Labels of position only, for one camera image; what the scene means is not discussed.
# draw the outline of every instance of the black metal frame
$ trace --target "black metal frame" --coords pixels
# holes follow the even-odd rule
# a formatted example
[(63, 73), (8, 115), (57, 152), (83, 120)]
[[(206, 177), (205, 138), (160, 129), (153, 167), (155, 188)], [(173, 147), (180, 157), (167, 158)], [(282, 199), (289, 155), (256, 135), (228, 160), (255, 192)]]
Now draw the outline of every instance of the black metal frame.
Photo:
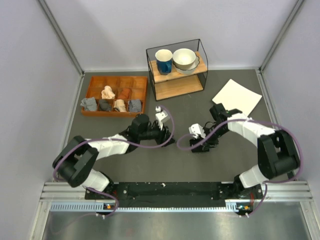
[[(200, 40), (200, 38), (197, 38), (197, 39), (193, 39), (193, 40), (188, 40), (188, 41), (181, 41), (181, 42), (176, 42), (176, 43), (171, 43), (171, 44), (166, 44), (166, 45), (162, 45), (162, 46), (156, 46), (156, 47), (150, 47), (148, 49), (145, 50), (145, 53), (146, 53), (146, 60), (147, 60), (147, 64), (148, 64), (148, 71), (149, 71), (149, 81), (150, 81), (150, 85), (151, 85), (151, 88), (152, 88), (152, 91), (153, 91), (153, 95), (154, 95), (154, 98), (156, 101), (161, 101), (161, 100), (164, 100), (164, 99), (161, 99), (161, 100), (157, 100), (157, 94), (156, 94), (156, 83), (155, 83), (155, 78), (154, 78), (154, 74), (153, 74), (153, 68), (151, 66), (151, 59), (150, 59), (150, 56), (148, 54), (148, 51), (152, 50), (152, 49), (156, 49), (156, 48), (165, 48), (165, 47), (168, 47), (168, 46), (173, 46), (173, 45), (179, 45), (179, 44), (183, 44), (183, 43), (187, 43), (187, 42), (192, 42), (192, 41), (198, 41), (197, 42), (197, 49), (196, 51), (199, 51), (199, 47), (202, 48), (203, 52), (204, 52), (204, 56), (205, 56), (205, 60), (206, 60), (206, 67), (207, 69), (209, 69), (209, 65), (208, 65), (208, 57), (207, 57), (207, 54), (206, 54), (206, 51), (205, 51), (205, 48)], [(202, 85), (202, 90), (200, 91), (195, 91), (194, 93), (196, 92), (201, 92), (203, 90), (205, 90), (205, 87), (206, 87), (206, 82), (207, 82), (207, 77), (208, 77), (208, 70), (205, 71), (205, 72), (201, 72), (201, 73), (196, 73), (194, 75), (197, 75), (199, 80), (200, 80), (200, 83)], [(183, 77), (180, 77), (180, 78), (186, 78), (186, 77), (190, 77), (192, 76), (191, 75), (187, 75), (187, 76), (183, 76)]]

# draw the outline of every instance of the metal floor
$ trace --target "metal floor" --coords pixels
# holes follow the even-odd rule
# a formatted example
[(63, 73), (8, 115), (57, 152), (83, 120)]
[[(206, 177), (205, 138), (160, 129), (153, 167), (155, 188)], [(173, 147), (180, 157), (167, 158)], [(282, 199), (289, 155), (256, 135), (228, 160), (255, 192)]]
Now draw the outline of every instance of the metal floor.
[(50, 212), (42, 240), (311, 240), (300, 203), (264, 203), (250, 218), (232, 212), (116, 213), (85, 216), (58, 235), (81, 212)]
[[(91, 76), (147, 76), (148, 72), (101, 72), (86, 73), (81, 88), (77, 109), (69, 137), (81, 135), (84, 138), (102, 138), (126, 129), (132, 121), (129, 117), (87, 117), (81, 114), (80, 101), (85, 97)], [(166, 100), (155, 101), (150, 86), (147, 91), (145, 113), (150, 120), (155, 119), (155, 106), (166, 106), (175, 121), (177, 140), (188, 133), (195, 123), (204, 125), (212, 121), (209, 108), (212, 98), (233, 79), (244, 87), (262, 94), (255, 70), (211, 70), (205, 90)], [(264, 99), (258, 103), (250, 117), (269, 121)], [(165, 148), (137, 150), (126, 155), (113, 155), (96, 162), (94, 169), (103, 171), (116, 182), (221, 182), (233, 181), (234, 176), (257, 164), (257, 149), (253, 144), (236, 133), (229, 132), (219, 139), (219, 146), (207, 153), (181, 151), (175, 144)], [(145, 145), (155, 145), (155, 141), (143, 141)]]

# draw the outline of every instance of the wooden compartment organizer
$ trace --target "wooden compartment organizer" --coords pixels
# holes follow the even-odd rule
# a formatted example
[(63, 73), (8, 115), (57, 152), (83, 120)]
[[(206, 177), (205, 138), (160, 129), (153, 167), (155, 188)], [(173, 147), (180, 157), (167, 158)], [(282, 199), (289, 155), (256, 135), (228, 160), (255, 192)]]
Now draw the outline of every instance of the wooden compartment organizer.
[[(97, 111), (85, 111), (84, 107), (82, 107), (81, 113), (87, 117), (135, 117), (137, 114), (143, 114), (146, 106), (147, 84), (148, 78), (146, 76), (93, 76), (85, 97), (94, 97), (98, 109)], [(115, 97), (114, 99), (106, 99), (112, 107), (111, 111), (101, 111), (99, 110), (99, 100), (102, 99), (101, 92), (107, 85), (112, 88)], [(128, 99), (123, 99), (127, 112), (115, 110), (115, 101), (123, 88), (130, 89)], [(128, 102), (129, 100), (135, 99), (139, 99), (141, 101), (141, 112), (129, 112)]]

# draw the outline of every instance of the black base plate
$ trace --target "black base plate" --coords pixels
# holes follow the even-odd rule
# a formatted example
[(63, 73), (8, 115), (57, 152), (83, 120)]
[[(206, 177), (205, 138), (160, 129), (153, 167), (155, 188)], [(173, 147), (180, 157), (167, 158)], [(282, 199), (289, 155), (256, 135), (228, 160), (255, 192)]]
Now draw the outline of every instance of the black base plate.
[[(239, 198), (232, 183), (221, 182), (119, 182), (114, 183), (113, 196), (122, 208), (208, 208), (225, 207), (226, 199)], [(261, 199), (261, 186), (252, 188), (255, 199)], [(87, 200), (107, 199), (101, 194), (87, 192)]]

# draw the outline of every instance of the gray table surface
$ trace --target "gray table surface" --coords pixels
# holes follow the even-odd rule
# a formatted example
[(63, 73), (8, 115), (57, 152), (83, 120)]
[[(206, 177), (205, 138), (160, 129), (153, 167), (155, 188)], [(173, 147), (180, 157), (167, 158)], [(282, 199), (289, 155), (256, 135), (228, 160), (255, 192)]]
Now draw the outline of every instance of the gray table surface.
[[(84, 76), (77, 109), (75, 111), (69, 138), (81, 135), (84, 138), (113, 136), (125, 130), (132, 121), (130, 117), (87, 117), (81, 114), (80, 102), (85, 97), (91, 77), (109, 76), (147, 76), (148, 72), (99, 72), (86, 73)], [(233, 79), (242, 86), (262, 94), (254, 70), (211, 70), (204, 91), (182, 95), (166, 100), (155, 101), (148, 84), (145, 113), (150, 120), (155, 119), (155, 106), (166, 106), (171, 112), (177, 140), (188, 133), (195, 123), (204, 125), (213, 121), (209, 108), (212, 98)], [(250, 117), (255, 120), (269, 121), (269, 115), (262, 98)], [(142, 141), (144, 145), (155, 145), (155, 141)], [(181, 151), (175, 144), (164, 148), (138, 148), (130, 154), (113, 155), (95, 163), (94, 169), (107, 174), (116, 182), (225, 182), (233, 181), (234, 176), (257, 164), (257, 148), (241, 136), (228, 132), (219, 139), (219, 145), (206, 153)]]

